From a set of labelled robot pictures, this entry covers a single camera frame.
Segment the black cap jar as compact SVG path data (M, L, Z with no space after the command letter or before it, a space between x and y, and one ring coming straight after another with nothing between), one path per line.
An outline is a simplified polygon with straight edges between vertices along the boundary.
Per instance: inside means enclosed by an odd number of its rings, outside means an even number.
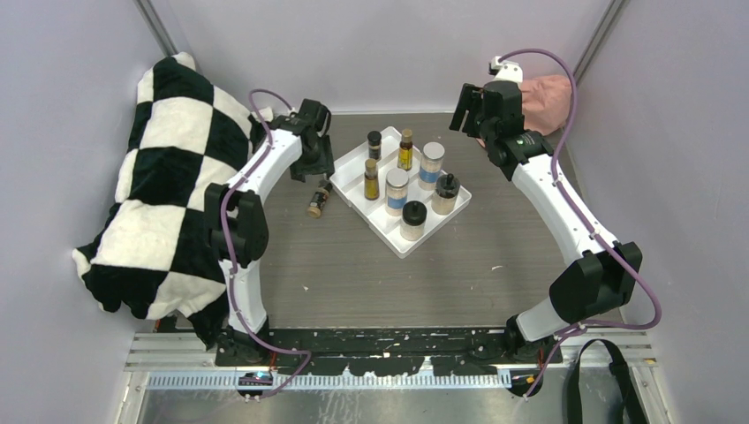
M408 241L420 239L425 231L427 207L421 201L408 201L402 209L400 234Z
M432 210L440 216L446 216L452 212L460 188L459 180L452 173L440 176L435 182L435 190L431 200Z

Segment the silver lid jar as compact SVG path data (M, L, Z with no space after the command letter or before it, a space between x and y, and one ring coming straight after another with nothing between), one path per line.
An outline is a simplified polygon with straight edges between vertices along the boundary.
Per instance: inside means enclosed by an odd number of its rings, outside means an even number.
M401 216L407 202L410 180L406 170L394 168L386 175L386 210L391 216Z
M433 191L441 174L445 149L439 142L431 141L421 150L419 186L422 190Z

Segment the small dark bottle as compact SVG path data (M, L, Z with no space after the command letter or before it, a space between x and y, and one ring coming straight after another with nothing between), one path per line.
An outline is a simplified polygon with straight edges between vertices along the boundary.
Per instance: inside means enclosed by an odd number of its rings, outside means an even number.
M379 161L382 157L382 134L379 131L370 131L367 134L368 157Z
M310 217L318 219L322 216L322 211L332 191L333 185L329 180L323 179L320 181L306 209Z

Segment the yellow oil bottle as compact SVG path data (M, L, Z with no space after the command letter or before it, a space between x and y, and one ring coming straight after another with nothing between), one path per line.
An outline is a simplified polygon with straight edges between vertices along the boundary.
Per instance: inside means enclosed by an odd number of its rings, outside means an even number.
M369 201L376 201L380 196L377 161L370 158L365 161L364 196Z
M401 133L401 141L397 156L397 167L409 171L412 168L412 130L404 129Z

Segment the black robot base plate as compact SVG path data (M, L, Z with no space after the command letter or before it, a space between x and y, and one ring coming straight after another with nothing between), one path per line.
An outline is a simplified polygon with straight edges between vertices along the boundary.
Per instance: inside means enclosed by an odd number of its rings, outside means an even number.
M218 339L218 366L273 366L290 375L310 352L304 375L416 375L431 368L436 376L491 375L501 365L535 368L546 359L560 362L546 337L513 343L502 329L384 328L271 329L261 339L279 348L273 353L250 337L228 329Z

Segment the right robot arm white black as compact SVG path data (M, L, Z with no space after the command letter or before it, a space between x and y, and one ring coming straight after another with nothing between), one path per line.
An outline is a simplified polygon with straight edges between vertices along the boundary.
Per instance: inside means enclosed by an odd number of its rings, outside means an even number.
M635 280L620 262L638 269L639 247L619 242L597 224L574 190L559 190L564 175L545 137L526 128L517 83L465 83L450 129L484 142L489 161L536 208L566 265L547 298L507 321L504 350L510 359L527 362L539 351L539 340L630 301Z

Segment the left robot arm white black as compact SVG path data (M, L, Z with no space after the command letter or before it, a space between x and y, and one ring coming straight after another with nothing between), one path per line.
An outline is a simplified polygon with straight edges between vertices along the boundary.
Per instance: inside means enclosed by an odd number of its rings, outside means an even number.
M224 273L229 305L219 348L251 366L263 364L274 350L261 298L261 257L269 244L265 202L284 173L300 182L334 173L330 122L329 108L311 99L270 120L254 118L248 163L204 193L206 243Z

